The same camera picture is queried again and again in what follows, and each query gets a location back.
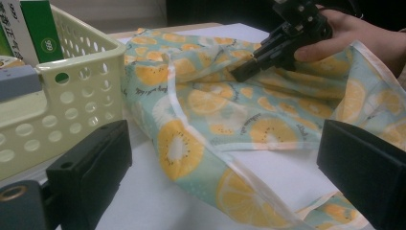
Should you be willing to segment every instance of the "finger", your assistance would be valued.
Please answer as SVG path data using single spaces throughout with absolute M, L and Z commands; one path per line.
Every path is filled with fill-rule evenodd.
M 297 61 L 321 60 L 341 52 L 346 46 L 347 44 L 342 43 L 336 38 L 322 40 L 299 48 L 294 53 L 294 57 Z
M 325 9 L 321 10 L 320 13 L 327 18 L 328 23 L 332 27 L 346 25 L 349 20 L 353 20 L 353 17 L 351 15 L 345 14 L 340 11 Z

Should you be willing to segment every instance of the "black clamp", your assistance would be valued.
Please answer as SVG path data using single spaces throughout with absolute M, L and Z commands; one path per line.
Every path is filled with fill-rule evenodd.
M 0 189 L 0 229 L 95 229 L 132 165 L 127 122 L 98 128 L 46 170 Z
M 317 164 L 375 229 L 406 229 L 404 150 L 360 127 L 326 120 Z
M 332 29 L 312 0 L 275 0 L 273 10 L 283 22 L 261 42 L 253 58 L 231 73 L 239 82 L 272 66 L 295 70 L 295 51 L 305 45 L 331 38 Z

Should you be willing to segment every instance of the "fabric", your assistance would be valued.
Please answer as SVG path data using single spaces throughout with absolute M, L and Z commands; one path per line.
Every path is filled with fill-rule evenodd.
M 402 29 L 400 31 L 403 32 L 403 33 L 406 33 L 406 29 Z M 405 63 L 405 66 L 403 67 L 402 73 L 397 78 L 397 80 L 399 81 L 400 85 L 402 85 L 403 89 L 406 90 L 406 63 Z
M 297 71 L 230 71 L 259 47 L 222 37 L 140 29 L 126 44 L 122 86 L 167 176 L 235 221 L 282 229 L 360 229 L 367 222 L 339 193 L 289 210 L 232 150 L 316 150 L 326 118 L 406 150 L 406 94 L 361 43 Z

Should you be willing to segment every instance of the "plastic basket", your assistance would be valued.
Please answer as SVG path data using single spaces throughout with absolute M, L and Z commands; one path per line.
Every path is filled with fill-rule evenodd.
M 35 67 L 43 91 L 0 102 L 0 180 L 121 120 L 125 46 L 52 6 L 64 59 Z

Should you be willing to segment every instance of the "human hand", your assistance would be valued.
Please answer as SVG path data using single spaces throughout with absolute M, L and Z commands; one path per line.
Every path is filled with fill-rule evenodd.
M 333 30 L 332 38 L 299 48 L 297 61 L 315 61 L 334 55 L 354 40 L 361 41 L 399 76 L 406 62 L 406 33 L 387 31 L 339 11 L 321 11 Z

